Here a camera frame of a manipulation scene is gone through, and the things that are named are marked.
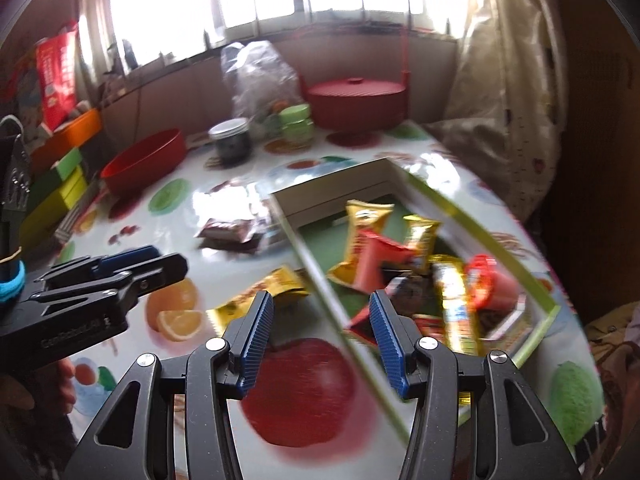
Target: white jar lid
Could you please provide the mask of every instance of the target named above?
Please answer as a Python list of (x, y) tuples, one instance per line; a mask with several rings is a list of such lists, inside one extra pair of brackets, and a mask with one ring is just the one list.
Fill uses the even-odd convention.
[(223, 123), (216, 124), (209, 130), (209, 137), (214, 140), (225, 139), (235, 134), (241, 134), (249, 129), (249, 120), (244, 117), (229, 119)]

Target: curtain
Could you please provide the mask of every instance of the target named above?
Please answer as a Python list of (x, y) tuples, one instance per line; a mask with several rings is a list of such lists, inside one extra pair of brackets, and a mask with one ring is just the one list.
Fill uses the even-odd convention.
[(556, 0), (469, 0), (444, 120), (426, 127), (526, 221), (556, 172), (567, 91)]

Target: light blue band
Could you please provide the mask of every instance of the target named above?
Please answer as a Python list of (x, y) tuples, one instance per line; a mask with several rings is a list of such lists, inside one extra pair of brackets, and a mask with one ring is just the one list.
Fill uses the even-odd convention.
[(5, 303), (15, 298), (24, 286), (24, 263), (20, 261), (18, 274), (8, 282), (0, 282), (0, 303)]

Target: orange box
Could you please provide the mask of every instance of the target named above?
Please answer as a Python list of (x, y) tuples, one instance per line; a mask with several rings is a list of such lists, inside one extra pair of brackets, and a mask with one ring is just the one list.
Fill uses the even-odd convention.
[(34, 177), (47, 171), (72, 148), (82, 146), (102, 129), (98, 110), (92, 108), (54, 134), (44, 146), (31, 153), (31, 173)]

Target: screw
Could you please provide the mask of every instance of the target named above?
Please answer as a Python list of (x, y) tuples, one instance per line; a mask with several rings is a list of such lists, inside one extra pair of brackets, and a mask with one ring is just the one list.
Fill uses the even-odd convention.
[(425, 350), (433, 350), (438, 346), (438, 340), (433, 337), (421, 337), (420, 341), (418, 341), (418, 345)]
[(221, 337), (213, 337), (206, 342), (205, 346), (207, 347), (207, 350), (215, 352), (216, 350), (222, 350), (225, 347), (225, 344), (226, 341)]
[(502, 350), (491, 350), (489, 357), (491, 358), (491, 361), (493, 361), (494, 363), (498, 363), (499, 365), (507, 362), (508, 359), (507, 354), (505, 354)]
[(153, 354), (142, 354), (139, 358), (136, 359), (136, 362), (140, 366), (149, 366), (152, 365), (156, 360), (156, 356)]

